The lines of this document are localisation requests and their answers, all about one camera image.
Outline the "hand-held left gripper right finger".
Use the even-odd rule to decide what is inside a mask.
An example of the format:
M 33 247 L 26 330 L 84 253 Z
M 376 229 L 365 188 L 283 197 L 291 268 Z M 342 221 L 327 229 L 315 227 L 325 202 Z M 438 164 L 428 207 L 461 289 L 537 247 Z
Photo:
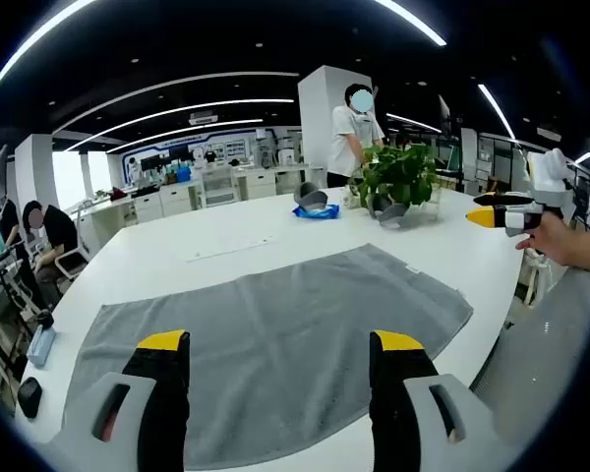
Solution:
M 506 471 L 519 455 L 487 405 L 407 334 L 370 333 L 369 382 L 376 471 Z

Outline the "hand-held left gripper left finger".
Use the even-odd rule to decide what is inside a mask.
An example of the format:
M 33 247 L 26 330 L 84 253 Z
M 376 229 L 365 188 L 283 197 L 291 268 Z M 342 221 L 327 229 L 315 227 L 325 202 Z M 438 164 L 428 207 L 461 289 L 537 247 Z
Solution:
M 44 457 L 55 471 L 182 471 L 189 386 L 190 334 L 153 334 L 75 398 Z

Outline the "person's right hand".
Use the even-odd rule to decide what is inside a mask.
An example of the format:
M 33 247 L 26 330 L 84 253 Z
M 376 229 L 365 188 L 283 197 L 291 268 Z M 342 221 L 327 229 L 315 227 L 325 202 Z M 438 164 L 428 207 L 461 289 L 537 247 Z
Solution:
M 533 249 L 561 266 L 575 266 L 575 232 L 551 212 L 544 212 L 540 224 L 526 231 L 528 237 L 515 245 L 516 250 Z

